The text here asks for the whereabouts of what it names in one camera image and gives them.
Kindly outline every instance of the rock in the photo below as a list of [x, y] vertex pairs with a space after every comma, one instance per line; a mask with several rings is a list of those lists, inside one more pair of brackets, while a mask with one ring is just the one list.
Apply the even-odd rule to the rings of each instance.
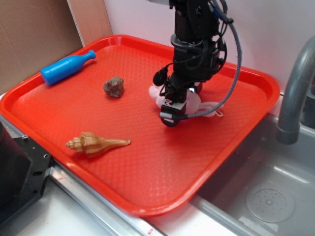
[[115, 76], [104, 83], [104, 91], [108, 96], [121, 97], [124, 92], [124, 80]]

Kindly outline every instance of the black metal bracket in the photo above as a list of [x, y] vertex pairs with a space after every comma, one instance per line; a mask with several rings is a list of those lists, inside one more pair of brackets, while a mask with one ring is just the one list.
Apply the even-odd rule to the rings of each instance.
[[31, 164], [21, 191], [0, 206], [0, 228], [42, 197], [52, 161], [51, 154], [27, 135], [13, 140]]

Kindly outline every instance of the conch shell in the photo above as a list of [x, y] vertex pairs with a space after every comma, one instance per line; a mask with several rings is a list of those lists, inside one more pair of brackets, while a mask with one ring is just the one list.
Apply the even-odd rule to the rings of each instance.
[[105, 139], [91, 132], [83, 132], [79, 138], [66, 143], [66, 146], [77, 152], [84, 152], [88, 157], [96, 157], [109, 149], [127, 146], [130, 143], [130, 140]]

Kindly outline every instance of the toy bottle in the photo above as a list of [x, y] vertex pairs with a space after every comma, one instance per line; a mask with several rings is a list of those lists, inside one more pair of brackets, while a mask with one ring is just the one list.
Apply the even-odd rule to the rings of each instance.
[[89, 51], [82, 56], [68, 56], [60, 61], [51, 64], [40, 70], [40, 74], [46, 84], [53, 85], [60, 80], [78, 72], [90, 59], [95, 59], [96, 55], [94, 51]]

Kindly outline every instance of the stainless steel sink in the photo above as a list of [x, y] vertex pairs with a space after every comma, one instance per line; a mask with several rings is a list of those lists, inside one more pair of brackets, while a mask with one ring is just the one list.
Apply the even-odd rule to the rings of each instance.
[[277, 121], [267, 115], [198, 195], [247, 235], [315, 235], [315, 132], [302, 126], [298, 142], [283, 145]]

